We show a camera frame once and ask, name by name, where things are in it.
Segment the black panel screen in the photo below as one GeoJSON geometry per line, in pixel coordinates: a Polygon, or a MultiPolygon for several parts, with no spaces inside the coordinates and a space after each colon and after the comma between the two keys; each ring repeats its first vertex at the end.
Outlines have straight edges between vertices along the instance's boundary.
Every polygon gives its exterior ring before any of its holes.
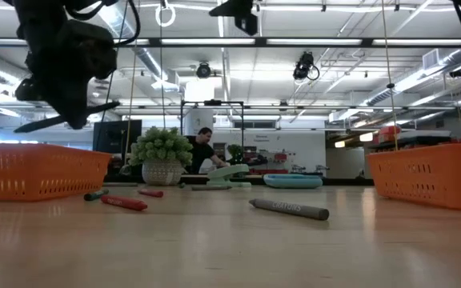
{"type": "Polygon", "coordinates": [[[142,134],[142,121],[96,122],[94,124],[94,151],[123,154],[142,134]]]}

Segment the person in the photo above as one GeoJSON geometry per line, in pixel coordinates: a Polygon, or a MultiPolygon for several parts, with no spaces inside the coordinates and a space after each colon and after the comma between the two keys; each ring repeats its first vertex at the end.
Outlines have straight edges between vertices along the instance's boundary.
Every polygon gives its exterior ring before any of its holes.
{"type": "Polygon", "coordinates": [[[196,135],[186,136],[188,142],[192,145],[189,152],[192,155],[191,164],[186,166],[188,174],[198,174],[203,162],[210,159],[217,167],[229,166],[227,162],[220,159],[209,145],[212,137],[212,130],[203,127],[196,135]]]}

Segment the blue calculator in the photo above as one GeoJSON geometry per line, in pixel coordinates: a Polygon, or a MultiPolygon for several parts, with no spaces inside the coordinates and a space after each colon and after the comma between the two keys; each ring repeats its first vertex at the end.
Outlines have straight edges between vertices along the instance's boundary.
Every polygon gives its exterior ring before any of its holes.
{"type": "Polygon", "coordinates": [[[319,176],[303,174],[265,174],[263,181],[279,189],[315,189],[323,185],[319,176]]]}

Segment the white led light bar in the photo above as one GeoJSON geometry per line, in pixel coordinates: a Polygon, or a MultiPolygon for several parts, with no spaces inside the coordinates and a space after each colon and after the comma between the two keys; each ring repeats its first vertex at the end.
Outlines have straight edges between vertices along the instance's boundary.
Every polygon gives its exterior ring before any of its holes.
{"type": "Polygon", "coordinates": [[[333,38],[268,38],[271,45],[360,45],[362,39],[333,39],[333,38]]]}
{"type": "Polygon", "coordinates": [[[389,46],[459,46],[461,45],[461,39],[401,39],[401,38],[390,38],[390,39],[374,39],[372,44],[380,46],[387,44],[389,46]]]}
{"type": "Polygon", "coordinates": [[[252,45],[253,38],[164,38],[163,45],[252,45]]]}

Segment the mint green stapler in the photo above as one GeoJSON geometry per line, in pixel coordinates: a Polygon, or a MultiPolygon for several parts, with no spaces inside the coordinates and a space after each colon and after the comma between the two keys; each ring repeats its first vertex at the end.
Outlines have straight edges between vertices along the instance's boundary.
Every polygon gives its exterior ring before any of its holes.
{"type": "Polygon", "coordinates": [[[217,170],[213,170],[207,174],[207,185],[208,186],[227,186],[227,187],[241,187],[241,188],[248,188],[251,187],[250,182],[232,182],[231,177],[234,174],[239,173],[248,173],[249,166],[246,164],[238,164],[233,166],[226,166],[223,168],[219,168],[217,170]]]}

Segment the black overhead frame beam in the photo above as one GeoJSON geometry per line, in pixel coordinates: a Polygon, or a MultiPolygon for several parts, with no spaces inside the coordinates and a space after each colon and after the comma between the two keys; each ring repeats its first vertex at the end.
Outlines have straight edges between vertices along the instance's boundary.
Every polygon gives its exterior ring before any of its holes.
{"type": "MultiPolygon", "coordinates": [[[[360,45],[271,45],[267,43],[267,39],[265,37],[260,37],[260,38],[253,38],[255,40],[255,43],[252,45],[163,45],[161,43],[161,40],[163,38],[138,38],[134,40],[133,42],[129,43],[128,46],[132,43],[134,43],[134,46],[137,46],[138,40],[144,41],[144,44],[141,45],[141,47],[145,48],[160,48],[160,47],[240,47],[240,48],[248,48],[248,47],[258,47],[258,48],[277,48],[277,47],[311,47],[311,48],[364,48],[364,49],[379,49],[381,47],[388,47],[388,48],[406,48],[406,49],[416,49],[416,48],[461,48],[461,45],[459,46],[394,46],[394,45],[380,45],[380,46],[375,46],[372,44],[372,41],[374,39],[385,39],[385,38],[356,38],[356,39],[362,39],[362,43],[360,45]]],[[[333,39],[352,39],[352,38],[333,38],[333,39]]],[[[402,39],[433,39],[433,38],[402,38],[402,39]]],[[[442,38],[442,39],[461,39],[461,38],[442,38]]]]}

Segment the silver ventilation duct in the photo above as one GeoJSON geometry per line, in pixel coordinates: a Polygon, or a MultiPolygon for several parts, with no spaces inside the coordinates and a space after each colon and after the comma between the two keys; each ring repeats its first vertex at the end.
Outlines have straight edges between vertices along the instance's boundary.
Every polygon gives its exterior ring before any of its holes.
{"type": "MultiPolygon", "coordinates": [[[[106,23],[110,32],[116,38],[121,38],[122,40],[135,36],[135,33],[141,27],[136,22],[132,9],[125,8],[121,4],[103,7],[98,12],[98,16],[106,23]]],[[[144,41],[138,40],[137,46],[132,43],[130,48],[154,79],[154,83],[151,85],[152,88],[171,93],[179,92],[181,87],[178,85],[176,77],[169,75],[159,65],[158,59],[153,57],[148,49],[141,47],[142,44],[144,44],[144,41]]]]}
{"type": "Polygon", "coordinates": [[[451,72],[452,69],[461,66],[461,48],[456,50],[449,49],[433,49],[422,56],[422,64],[414,70],[406,72],[397,78],[394,78],[392,83],[386,84],[377,90],[371,92],[360,106],[375,106],[383,100],[401,94],[431,77],[451,72]]]}

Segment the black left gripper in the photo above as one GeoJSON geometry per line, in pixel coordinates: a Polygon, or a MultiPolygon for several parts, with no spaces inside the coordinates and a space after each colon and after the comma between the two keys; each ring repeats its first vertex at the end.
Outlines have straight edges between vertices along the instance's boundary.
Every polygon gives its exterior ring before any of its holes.
{"type": "Polygon", "coordinates": [[[89,115],[115,107],[87,105],[89,81],[108,78],[116,70],[117,51],[108,30],[77,20],[28,22],[19,25],[17,36],[28,45],[25,64],[30,76],[20,82],[15,97],[24,102],[46,102],[58,115],[20,126],[16,133],[62,122],[80,130],[89,115]]]}

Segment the black background rig frame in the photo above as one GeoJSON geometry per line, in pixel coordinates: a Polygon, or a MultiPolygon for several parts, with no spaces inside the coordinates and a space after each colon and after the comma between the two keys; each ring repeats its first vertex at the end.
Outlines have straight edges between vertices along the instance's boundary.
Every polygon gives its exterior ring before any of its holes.
{"type": "Polygon", "coordinates": [[[223,110],[233,110],[236,106],[241,108],[241,147],[244,146],[244,112],[245,105],[243,101],[221,101],[221,100],[206,100],[206,101],[185,101],[182,100],[180,103],[179,111],[179,123],[180,123],[180,134],[183,135],[184,130],[184,117],[187,116],[194,109],[212,109],[219,108],[223,110]]]}

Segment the red storage bin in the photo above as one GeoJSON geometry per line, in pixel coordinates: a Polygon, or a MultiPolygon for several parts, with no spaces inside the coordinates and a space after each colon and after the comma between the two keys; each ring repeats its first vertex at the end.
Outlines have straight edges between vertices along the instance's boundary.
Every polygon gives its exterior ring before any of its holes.
{"type": "Polygon", "coordinates": [[[378,132],[378,144],[396,142],[402,129],[399,126],[384,126],[378,132]]]}

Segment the small green potted plant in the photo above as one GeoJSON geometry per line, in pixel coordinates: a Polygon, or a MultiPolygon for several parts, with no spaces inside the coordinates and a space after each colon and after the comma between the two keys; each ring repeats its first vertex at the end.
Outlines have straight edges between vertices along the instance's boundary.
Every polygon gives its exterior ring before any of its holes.
{"type": "Polygon", "coordinates": [[[231,165],[243,164],[243,147],[237,144],[231,144],[227,147],[230,154],[228,162],[231,165]]]}

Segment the orange plastic mesh bin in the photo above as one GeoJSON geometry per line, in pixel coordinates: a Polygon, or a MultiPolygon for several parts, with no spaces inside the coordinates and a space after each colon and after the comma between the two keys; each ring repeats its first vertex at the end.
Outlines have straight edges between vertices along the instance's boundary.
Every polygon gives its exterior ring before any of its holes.
{"type": "Polygon", "coordinates": [[[48,144],[0,143],[0,201],[33,202],[95,192],[111,155],[48,144]]]}
{"type": "Polygon", "coordinates": [[[461,143],[367,155],[377,194],[461,210],[461,143]]]}

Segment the green succulent potted plant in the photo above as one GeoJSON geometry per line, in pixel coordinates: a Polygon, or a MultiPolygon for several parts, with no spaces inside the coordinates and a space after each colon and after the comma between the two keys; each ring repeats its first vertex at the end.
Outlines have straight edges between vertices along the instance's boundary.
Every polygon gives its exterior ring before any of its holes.
{"type": "Polygon", "coordinates": [[[140,166],[148,186],[175,186],[191,164],[193,146],[178,128],[152,126],[130,146],[129,164],[140,166]]]}

